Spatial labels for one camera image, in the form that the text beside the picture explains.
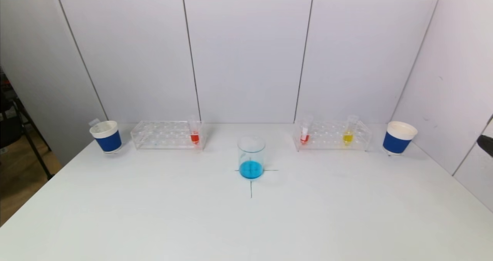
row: white wall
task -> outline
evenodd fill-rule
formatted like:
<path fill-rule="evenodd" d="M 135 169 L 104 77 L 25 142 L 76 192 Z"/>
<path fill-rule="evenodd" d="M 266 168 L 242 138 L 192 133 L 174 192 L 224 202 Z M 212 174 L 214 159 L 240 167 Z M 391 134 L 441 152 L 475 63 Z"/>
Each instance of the white wall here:
<path fill-rule="evenodd" d="M 58 0 L 0 0 L 0 62 L 63 165 L 106 119 Z"/>
<path fill-rule="evenodd" d="M 493 122 L 483 135 L 493 138 Z M 493 211 L 493 157 L 475 144 L 454 177 Z"/>
<path fill-rule="evenodd" d="M 493 0 L 439 0 L 393 120 L 449 173 L 493 113 Z"/>
<path fill-rule="evenodd" d="M 202 119 L 292 123 L 312 0 L 185 0 Z"/>
<path fill-rule="evenodd" d="M 60 0 L 109 119 L 198 117 L 183 0 Z"/>
<path fill-rule="evenodd" d="M 387 123 L 437 0 L 313 0 L 297 115 Z"/>

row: black cross mark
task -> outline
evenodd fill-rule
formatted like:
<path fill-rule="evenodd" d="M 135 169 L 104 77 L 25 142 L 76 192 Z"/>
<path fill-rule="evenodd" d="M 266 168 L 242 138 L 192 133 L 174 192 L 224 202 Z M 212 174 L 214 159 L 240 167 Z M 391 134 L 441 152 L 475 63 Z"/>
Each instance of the black cross mark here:
<path fill-rule="evenodd" d="M 279 170 L 264 170 L 265 172 L 277 172 Z M 250 198 L 253 197 L 253 191 L 252 191 L 252 186 L 253 186 L 253 181 L 250 181 Z"/>

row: test tube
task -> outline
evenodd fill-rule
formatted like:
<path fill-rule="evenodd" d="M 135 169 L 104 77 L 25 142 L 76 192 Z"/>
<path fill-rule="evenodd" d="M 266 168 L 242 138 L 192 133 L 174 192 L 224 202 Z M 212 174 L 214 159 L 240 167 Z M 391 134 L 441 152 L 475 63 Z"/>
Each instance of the test tube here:
<path fill-rule="evenodd" d="M 345 132 L 342 136 L 344 145 L 350 145 L 352 143 L 352 139 L 354 137 L 354 131 L 356 130 L 358 121 L 359 121 L 359 117 L 357 115 L 350 115 L 347 117 Z"/>
<path fill-rule="evenodd" d="M 310 138 L 310 127 L 312 127 L 313 116 L 307 115 L 301 121 L 301 135 L 300 142 L 302 145 L 306 145 Z"/>
<path fill-rule="evenodd" d="M 195 118 L 195 116 L 191 116 L 188 119 L 188 127 L 190 128 L 190 139 L 192 139 L 192 143 L 194 145 L 198 145 L 200 141 L 199 126 L 200 126 L 200 121 L 198 121 Z"/>

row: clear acrylic test tube rack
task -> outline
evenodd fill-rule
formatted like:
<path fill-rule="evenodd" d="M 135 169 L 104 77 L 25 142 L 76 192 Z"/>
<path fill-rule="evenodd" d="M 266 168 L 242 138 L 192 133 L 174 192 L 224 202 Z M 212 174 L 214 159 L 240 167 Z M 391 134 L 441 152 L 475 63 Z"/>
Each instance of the clear acrylic test tube rack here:
<path fill-rule="evenodd" d="M 349 145 L 345 145 L 343 134 L 346 131 L 346 121 L 313 121 L 310 126 L 309 139 L 303 145 L 300 141 L 301 121 L 294 122 L 293 140 L 296 149 L 338 149 L 338 150 L 368 150 L 372 133 L 361 121 L 356 124 L 353 139 Z"/>
<path fill-rule="evenodd" d="M 131 132 L 136 149 L 204 149 L 206 133 L 200 121 L 199 143 L 192 143 L 187 121 L 141 121 Z"/>

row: glass beaker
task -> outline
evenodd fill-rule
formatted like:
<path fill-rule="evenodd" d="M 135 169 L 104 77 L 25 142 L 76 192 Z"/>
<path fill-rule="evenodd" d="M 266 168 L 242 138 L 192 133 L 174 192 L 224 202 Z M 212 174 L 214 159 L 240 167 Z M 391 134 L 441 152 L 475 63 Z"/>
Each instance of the glass beaker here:
<path fill-rule="evenodd" d="M 242 136 L 238 139 L 240 174 L 255 179 L 264 172 L 265 141 L 258 136 Z"/>

